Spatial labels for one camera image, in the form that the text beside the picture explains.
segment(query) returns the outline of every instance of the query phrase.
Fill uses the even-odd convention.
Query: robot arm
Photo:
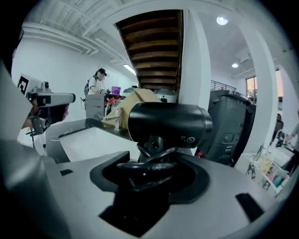
[[[75,102],[76,96],[71,93],[52,93],[48,82],[41,82],[33,77],[21,75],[18,88],[35,107],[37,112],[30,112],[30,120],[34,128],[34,135],[44,131],[56,122],[63,120],[65,106]]]

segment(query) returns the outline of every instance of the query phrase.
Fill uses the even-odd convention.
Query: backpack
[[[85,87],[84,87],[84,95],[85,95],[85,96],[88,95],[88,92],[89,92],[89,80],[87,81],[87,84],[86,84]]]

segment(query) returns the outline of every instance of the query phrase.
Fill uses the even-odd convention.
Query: black cap
[[[103,68],[99,69],[98,72],[101,73],[101,74],[104,74],[104,76],[107,76],[106,71]]]

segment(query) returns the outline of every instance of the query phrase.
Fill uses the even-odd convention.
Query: cardboard box
[[[161,102],[153,91],[148,89],[136,88],[135,91],[128,95],[118,107],[122,108],[121,128],[128,128],[128,118],[133,106],[138,102]],[[112,110],[107,116],[114,116],[115,110]],[[115,119],[109,121],[102,121],[104,124],[115,126]]]

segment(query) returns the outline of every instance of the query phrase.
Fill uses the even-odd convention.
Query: black slot
[[[60,174],[61,174],[62,176],[64,176],[64,175],[70,174],[70,173],[72,173],[72,172],[73,172],[73,171],[70,170],[70,169],[65,169],[65,170],[61,170],[61,171],[60,171]]]
[[[238,200],[250,222],[253,222],[263,214],[263,210],[249,193],[238,194],[235,198]]]

